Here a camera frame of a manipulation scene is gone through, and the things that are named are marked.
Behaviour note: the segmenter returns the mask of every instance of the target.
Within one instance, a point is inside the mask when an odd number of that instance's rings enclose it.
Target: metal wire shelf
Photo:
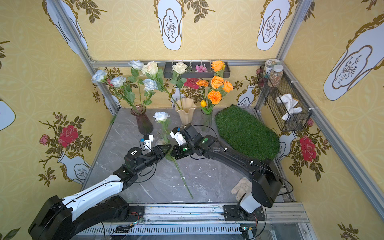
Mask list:
[[[291,81],[288,79],[285,73],[281,78],[279,86],[270,87],[268,86],[268,81],[270,82],[270,80],[263,77],[263,74],[262,74],[263,67],[260,67],[260,69],[261,71],[260,71],[260,74],[258,75],[258,84],[262,88],[262,93],[263,93],[263,96],[265,97],[265,101],[270,107],[272,114],[280,130],[282,132],[302,130],[306,122],[312,115],[312,111],[310,111],[307,103],[304,101],[304,99],[296,90],[296,88],[291,85]],[[286,93],[290,93],[293,98],[298,100],[298,103],[295,106],[295,108],[301,107],[303,110],[300,113],[288,114],[288,119],[284,121],[282,117],[288,111],[284,106],[284,104],[277,103],[277,99],[280,99],[280,96]]]

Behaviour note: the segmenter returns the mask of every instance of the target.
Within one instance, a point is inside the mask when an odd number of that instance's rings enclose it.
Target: clear glass vase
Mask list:
[[[212,126],[212,115],[213,115],[213,111],[210,114],[206,114],[203,110],[201,110],[201,125],[211,127]],[[210,130],[210,128],[208,128],[208,127],[202,126],[201,130],[203,132],[207,132]]]
[[[143,135],[148,135],[153,131],[153,125],[146,114],[147,108],[143,105],[136,105],[136,109],[131,109],[131,114],[136,117],[137,127]]]

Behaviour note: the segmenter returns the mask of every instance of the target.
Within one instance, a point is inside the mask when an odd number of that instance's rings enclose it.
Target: glass jar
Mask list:
[[[265,61],[265,65],[264,65],[264,78],[269,78],[269,74],[273,70],[273,66],[275,66],[277,64],[280,64],[280,63],[281,62],[280,62],[279,59],[268,59],[267,61]]]
[[[269,74],[268,86],[274,87],[274,88],[279,86],[282,76],[283,76],[283,65],[277,64],[273,66],[273,70]]]

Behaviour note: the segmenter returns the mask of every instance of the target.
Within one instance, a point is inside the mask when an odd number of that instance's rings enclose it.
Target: gray marble surface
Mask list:
[[[222,109],[214,109],[213,116]],[[181,126],[179,115],[174,109],[147,109],[147,115],[153,123],[154,141],[152,146],[161,139],[157,131],[160,131],[160,124],[155,122],[153,115],[155,112],[165,111],[170,114],[171,123],[169,130]],[[254,109],[249,108],[249,112],[254,114]],[[192,124],[201,124],[201,110],[197,109],[194,113]],[[214,136],[212,130],[201,131],[201,127],[195,127],[202,135],[210,134]],[[216,124],[213,120],[212,128],[217,133]],[[102,146],[100,154],[94,164],[93,169],[88,174],[85,188],[90,187],[118,169],[124,163],[124,156],[132,147],[139,146],[139,140],[143,136],[139,133],[136,118],[131,115],[130,109],[120,109],[117,118],[108,134],[105,144]],[[236,202],[235,195],[231,194],[232,188],[243,177],[242,174],[227,167],[225,164],[211,159],[194,160],[190,157],[177,160],[180,170],[185,177],[185,181],[193,195],[189,195],[184,183],[176,169],[174,162],[163,159],[157,164],[155,175],[143,183],[134,183],[125,191],[119,193],[127,202],[140,203],[170,203],[170,202]],[[147,179],[139,177],[137,182]]]

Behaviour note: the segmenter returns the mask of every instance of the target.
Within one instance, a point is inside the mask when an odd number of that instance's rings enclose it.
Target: white rose on table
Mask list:
[[[157,122],[165,122],[169,118],[169,114],[166,112],[157,112],[153,116]]]
[[[96,82],[104,82],[105,79],[107,78],[107,73],[104,72],[104,70],[97,70],[96,73],[92,76],[92,82],[93,83],[96,83]]]
[[[187,71],[188,66],[185,63],[176,63],[172,65],[172,70],[178,74],[183,74]]]
[[[143,81],[144,83],[144,91],[149,92],[157,89],[157,82],[153,81],[152,79],[145,79]]]
[[[120,76],[120,77],[112,78],[112,80],[109,83],[114,87],[119,88],[124,85],[124,82],[126,81],[126,79],[127,78]]]
[[[144,67],[141,69],[141,71],[146,74],[155,75],[159,68],[157,67],[157,62],[152,61],[149,62],[147,65],[144,65]]]
[[[144,67],[144,64],[140,62],[139,60],[137,61],[130,61],[129,65],[136,70],[141,70]]]

